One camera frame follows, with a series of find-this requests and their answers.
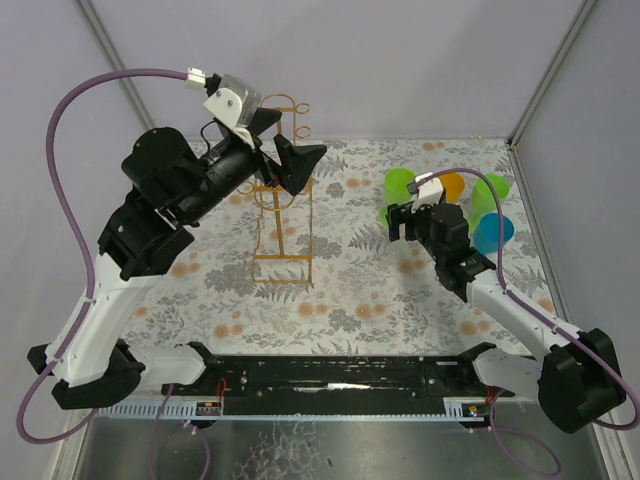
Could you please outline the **green plastic wine glass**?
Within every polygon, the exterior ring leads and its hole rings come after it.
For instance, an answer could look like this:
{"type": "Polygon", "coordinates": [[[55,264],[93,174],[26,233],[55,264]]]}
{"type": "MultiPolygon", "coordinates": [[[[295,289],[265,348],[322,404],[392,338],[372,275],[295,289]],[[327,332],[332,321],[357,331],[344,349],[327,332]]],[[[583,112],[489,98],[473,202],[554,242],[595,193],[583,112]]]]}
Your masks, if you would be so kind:
{"type": "Polygon", "coordinates": [[[392,168],[387,171],[383,183],[383,207],[378,219],[384,227],[388,226],[387,207],[392,204],[402,205],[412,198],[407,186],[414,181],[415,174],[406,168],[392,168]]]}
{"type": "Polygon", "coordinates": [[[510,186],[507,180],[497,174],[485,174],[478,178],[471,194],[471,206],[475,213],[484,215],[497,209],[509,194],[510,186]]]}

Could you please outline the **blue plastic wine glass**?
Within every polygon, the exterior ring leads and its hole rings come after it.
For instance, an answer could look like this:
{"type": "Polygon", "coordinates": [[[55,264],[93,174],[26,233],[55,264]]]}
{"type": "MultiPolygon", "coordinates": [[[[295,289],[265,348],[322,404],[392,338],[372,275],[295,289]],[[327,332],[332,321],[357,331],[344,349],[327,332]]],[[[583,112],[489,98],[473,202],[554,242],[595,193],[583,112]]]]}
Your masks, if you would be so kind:
{"type": "MultiPolygon", "coordinates": [[[[511,220],[504,216],[504,244],[508,243],[515,233],[515,227],[511,220]]],[[[500,227],[499,215],[492,212],[484,215],[479,221],[474,234],[473,245],[475,249],[483,255],[496,253],[499,247],[500,227]]]]}

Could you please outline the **floral patterned table mat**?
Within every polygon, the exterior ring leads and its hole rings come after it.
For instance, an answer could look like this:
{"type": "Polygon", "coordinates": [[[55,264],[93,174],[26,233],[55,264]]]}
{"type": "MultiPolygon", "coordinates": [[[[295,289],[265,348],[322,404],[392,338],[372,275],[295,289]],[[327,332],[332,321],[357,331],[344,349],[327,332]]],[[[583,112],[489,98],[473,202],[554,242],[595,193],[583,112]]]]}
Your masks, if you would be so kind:
{"type": "MultiPolygon", "coordinates": [[[[216,354],[447,355],[490,342],[522,353],[516,338],[437,281],[417,243],[390,242],[378,219],[388,170],[464,167],[515,178],[500,140],[333,141],[313,178],[313,285],[255,284],[251,258],[260,207],[233,193],[201,223],[194,244],[139,303],[124,338],[140,346],[206,344],[216,354]]],[[[287,254],[309,247],[308,197],[282,212],[287,254]]],[[[277,254],[264,214],[261,254],[277,254]]],[[[260,261],[260,279],[306,273],[260,261]]]]}

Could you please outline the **orange plastic wine glass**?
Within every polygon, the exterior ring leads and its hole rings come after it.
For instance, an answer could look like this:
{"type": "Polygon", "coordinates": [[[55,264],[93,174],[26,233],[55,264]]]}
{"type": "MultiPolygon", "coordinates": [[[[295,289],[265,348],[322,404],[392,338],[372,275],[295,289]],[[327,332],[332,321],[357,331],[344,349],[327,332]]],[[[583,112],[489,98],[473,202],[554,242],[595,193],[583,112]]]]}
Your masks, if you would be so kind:
{"type": "Polygon", "coordinates": [[[439,177],[445,191],[445,201],[456,204],[465,191],[466,183],[461,174],[447,173],[439,177]]]}

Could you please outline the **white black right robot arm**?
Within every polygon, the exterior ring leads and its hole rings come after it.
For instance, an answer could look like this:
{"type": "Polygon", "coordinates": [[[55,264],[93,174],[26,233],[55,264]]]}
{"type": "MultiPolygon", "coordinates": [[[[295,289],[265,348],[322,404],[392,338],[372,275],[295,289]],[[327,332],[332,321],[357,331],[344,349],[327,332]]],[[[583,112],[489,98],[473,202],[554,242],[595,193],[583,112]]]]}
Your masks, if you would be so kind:
{"type": "Polygon", "coordinates": [[[434,261],[441,285],[481,309],[526,347],[527,358],[486,347],[472,361],[478,378],[536,401],[561,431],[575,433],[639,397],[622,379],[612,340],[582,331],[509,286],[497,266],[472,247],[457,205],[387,209],[389,238],[417,241],[434,261]]]}

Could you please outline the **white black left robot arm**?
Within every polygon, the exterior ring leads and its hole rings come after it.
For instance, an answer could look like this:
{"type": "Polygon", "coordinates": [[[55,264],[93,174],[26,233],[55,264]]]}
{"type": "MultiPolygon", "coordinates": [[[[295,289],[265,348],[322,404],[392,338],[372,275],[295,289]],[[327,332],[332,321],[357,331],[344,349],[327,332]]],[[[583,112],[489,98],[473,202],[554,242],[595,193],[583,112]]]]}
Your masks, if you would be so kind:
{"type": "Polygon", "coordinates": [[[34,346],[27,355],[38,373],[56,378],[52,396],[61,409],[109,407],[144,390],[214,394],[221,376],[202,343],[142,348],[121,334],[138,302],[193,243],[191,231],[206,214],[250,177],[298,195],[327,152],[323,144],[296,146],[276,135],[273,160],[227,127],[220,131],[222,141],[197,156],[177,129],[149,130],[123,160],[132,189],[98,239],[94,289],[78,305],[84,318],[69,324],[70,342],[34,346]]]}

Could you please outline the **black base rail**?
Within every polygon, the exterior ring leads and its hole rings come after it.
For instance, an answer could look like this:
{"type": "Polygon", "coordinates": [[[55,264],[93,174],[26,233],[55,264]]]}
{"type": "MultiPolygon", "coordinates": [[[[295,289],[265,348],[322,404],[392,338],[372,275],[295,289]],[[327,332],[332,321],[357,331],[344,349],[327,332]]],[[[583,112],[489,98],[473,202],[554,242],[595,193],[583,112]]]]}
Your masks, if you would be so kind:
{"type": "Polygon", "coordinates": [[[195,382],[162,393],[194,397],[225,416],[437,415],[448,398],[490,391],[457,356],[210,356],[195,382]]]}

